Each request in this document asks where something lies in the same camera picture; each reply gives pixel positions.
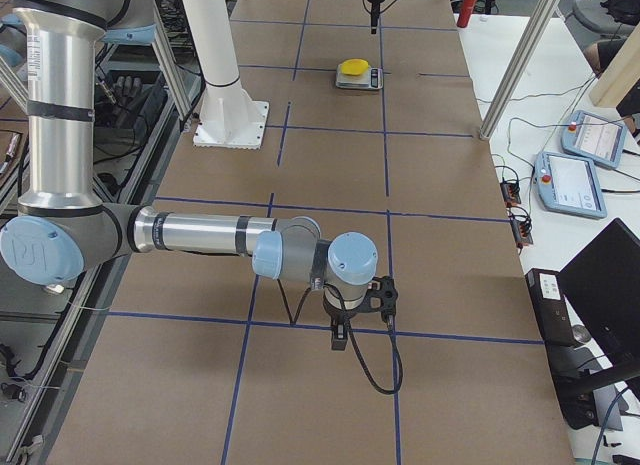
digital scale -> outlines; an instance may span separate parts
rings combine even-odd
[[[604,218],[607,209],[591,158],[542,152],[534,179],[545,208],[587,218]]]
[[[585,112],[576,111],[572,124],[562,132],[562,149],[565,152],[587,157],[596,165],[614,169],[620,164],[627,127]]]
[[[357,62],[360,70],[357,73],[344,73],[345,64]],[[382,88],[383,73],[381,68],[370,67],[365,60],[352,59],[338,65],[336,70],[336,87],[350,90],[380,90]]]

blue tape line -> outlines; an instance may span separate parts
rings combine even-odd
[[[302,51],[302,40],[304,39],[304,29],[307,24],[307,15],[309,14],[309,4],[311,0],[307,0],[307,6],[304,9],[304,18],[302,19],[302,30],[300,31],[300,42],[298,43],[298,54],[296,55],[296,65],[295,70],[293,71],[292,81],[295,81],[296,75],[298,74],[298,66],[300,65],[300,52]]]
[[[7,106],[7,103],[9,103],[9,100],[11,100],[11,97],[7,98],[4,103],[2,105],[0,105],[0,110],[2,110],[4,107]]]
[[[177,320],[182,322],[208,322],[208,323],[223,323],[227,325],[246,325],[246,320],[234,320],[231,318],[213,318],[213,317],[198,317],[187,315],[167,315],[161,313],[145,313],[145,312],[115,312],[110,311],[110,316],[113,317],[133,317],[133,318],[155,318],[158,320]]]
[[[400,337],[433,338],[437,340],[457,340],[461,342],[509,343],[513,345],[544,345],[542,340],[528,340],[519,338],[482,337],[475,335],[452,335],[446,333],[396,332]]]
[[[388,26],[384,27],[387,30],[423,30],[427,32],[457,32],[458,30],[455,28],[437,28],[437,27],[399,27],[399,26]]]
[[[389,135],[413,135],[418,137],[460,137],[460,138],[475,138],[470,133],[437,133],[437,132],[390,132]]]
[[[509,223],[508,218],[462,217],[462,216],[454,216],[454,215],[432,215],[432,214],[429,214],[427,216],[429,218],[435,218],[438,220],[463,220],[463,221],[469,221],[469,222]]]
[[[324,127],[304,127],[299,125],[289,125],[292,130],[310,130],[315,132],[342,132],[342,133],[374,133],[380,135],[383,130],[355,130],[351,128],[324,128]]]
[[[290,325],[288,323],[283,322],[251,322],[251,325],[254,327],[267,327],[267,328],[293,328],[293,329],[302,329],[302,330],[320,330],[323,332],[328,332],[331,330],[331,327],[325,327],[322,325],[304,325],[301,323],[296,323],[295,325]]]
[[[266,68],[266,69],[274,69],[274,70],[298,70],[301,72],[335,72],[335,68],[309,68],[309,67],[286,67],[283,65],[252,65],[252,64],[244,64],[238,65],[239,68]]]
[[[278,151],[278,160],[277,160],[277,164],[278,167],[280,166],[280,164],[282,163],[282,152],[284,150],[284,141],[285,141],[285,137],[287,135],[287,125],[289,123],[289,113],[291,112],[291,102],[289,102],[287,104],[287,113],[284,116],[284,127],[282,127],[282,136],[280,137],[280,150]]]
[[[209,205],[237,205],[240,207],[269,208],[269,205],[266,203],[233,202],[233,201],[227,201],[227,200],[205,200],[201,198],[181,198],[181,197],[156,197],[155,199],[163,202],[204,203]]]
[[[282,125],[267,125],[267,128],[282,128]],[[469,133],[438,133],[438,132],[397,132],[384,130],[358,130],[355,128],[329,128],[329,127],[307,127],[301,125],[288,125],[290,130],[309,130],[312,132],[337,132],[337,133],[372,133],[376,135],[409,135],[417,137],[456,137],[456,138],[475,138]]]
[[[387,210],[387,255],[389,259],[389,276],[393,277],[393,242],[391,240],[391,212]]]
[[[370,28],[369,25],[349,25],[345,23],[304,23],[304,22],[290,22],[290,21],[280,21],[280,20],[246,20],[246,19],[235,19],[232,18],[229,20],[230,22],[238,22],[238,23],[256,23],[256,24],[276,24],[276,25],[305,25],[307,27],[345,27],[345,28]],[[437,27],[400,27],[400,26],[385,26],[378,27],[385,28],[387,30],[423,30],[427,32],[457,32],[458,30],[455,28],[437,28]]]
[[[470,75],[456,75],[454,73],[419,73],[420,77],[442,77],[442,78],[471,78]]]
[[[256,304],[256,292],[258,290],[259,277],[256,277],[253,281],[253,291],[251,292],[251,304],[249,306],[249,315],[245,325],[244,338],[242,339],[242,351],[240,352],[240,361],[238,363],[238,372],[236,374],[236,383],[233,386],[233,398],[231,400],[231,409],[229,410],[229,420],[227,422],[227,433],[224,437],[224,448],[222,449],[222,458],[220,459],[221,465],[226,465],[227,456],[229,454],[229,444],[231,443],[231,432],[233,431],[233,420],[236,414],[236,407],[238,405],[238,395],[240,393],[240,381],[242,380],[242,371],[244,369],[244,361],[247,356],[247,347],[249,344],[249,332],[251,331],[251,317],[253,316],[253,309]]]
[[[296,324],[289,325],[284,322],[268,322],[268,321],[253,321],[253,320],[236,320],[230,318],[214,318],[214,317],[199,317],[188,315],[171,315],[162,313],[146,313],[146,312],[108,312],[109,316],[113,317],[128,317],[128,318],[142,318],[152,320],[176,320],[181,322],[209,322],[209,323],[221,323],[228,325],[251,325],[257,327],[269,327],[269,328],[298,328],[304,330],[331,330],[330,327],[323,325],[304,325]],[[387,335],[386,330],[374,330],[371,328],[354,328],[354,332],[365,333],[369,335]],[[426,332],[402,332],[396,330],[396,335],[399,337],[411,337],[411,338],[430,338],[435,340],[456,340],[464,342],[490,342],[490,343],[511,343],[516,345],[544,345],[542,340],[528,340],[519,338],[499,338],[499,337],[482,337],[475,335],[454,335],[454,334],[442,334],[442,333],[426,333]]]
[[[229,21],[231,23],[238,22],[238,23],[276,24],[276,25],[298,25],[298,26],[302,25],[301,22],[287,22],[287,21],[279,21],[279,20],[246,20],[246,19],[230,18]]]
[[[395,322],[393,326],[393,333],[396,333]],[[393,383],[398,383],[398,362],[396,357],[391,351],[391,362],[393,364]],[[395,422],[395,435],[396,435],[396,465],[402,465],[402,435],[400,433],[400,393],[393,395],[393,418]]]
[[[383,40],[382,40],[382,17],[379,18],[380,30],[378,31],[378,35],[380,37],[380,68],[384,70],[384,48],[383,48]],[[382,139],[384,146],[384,192],[387,197],[390,196],[390,179],[389,179],[389,159],[387,154],[387,100],[384,92],[384,84],[382,86],[382,93],[380,94],[382,97]]]
[[[205,200],[205,199],[199,199],[199,198],[179,198],[179,197],[159,196],[159,197],[156,197],[156,200],[166,201],[166,202],[203,203],[203,204],[210,204],[210,205],[233,205],[233,206],[244,206],[244,207],[269,208],[269,205],[264,203],[234,202],[234,201],[225,201],[225,200]],[[316,212],[357,213],[362,215],[381,215],[381,216],[386,216],[388,214],[392,217],[423,217],[423,218],[433,218],[436,220],[463,220],[463,221],[470,221],[470,222],[509,223],[508,218],[464,217],[464,216],[455,216],[455,215],[435,215],[432,213],[410,213],[410,212],[392,212],[392,211],[381,211],[381,210],[358,210],[358,209],[349,209],[349,208],[314,207],[309,205],[275,204],[275,205],[272,205],[272,208],[275,210],[310,210],[310,211],[316,211]]]
[[[375,210],[356,210],[348,208],[325,208],[325,207],[307,207],[300,205],[274,205],[274,208],[281,210],[313,210],[316,212],[338,212],[338,213],[359,213],[363,215],[386,215],[385,212],[377,212]]]

computer monitor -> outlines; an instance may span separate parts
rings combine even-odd
[[[613,364],[565,387],[565,396],[626,381],[640,399],[639,277],[640,239],[619,218],[559,273],[560,289]]]

yellow sponge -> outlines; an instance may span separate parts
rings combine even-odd
[[[358,76],[369,70],[369,62],[361,58],[350,58],[340,64],[340,73],[343,75]]]

chair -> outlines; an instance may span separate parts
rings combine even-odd
[[[576,0],[573,3],[573,10],[566,18],[573,15],[582,26],[602,36],[627,37],[631,35],[635,26],[616,22],[607,13],[607,9],[600,5],[600,2],[602,0]]]

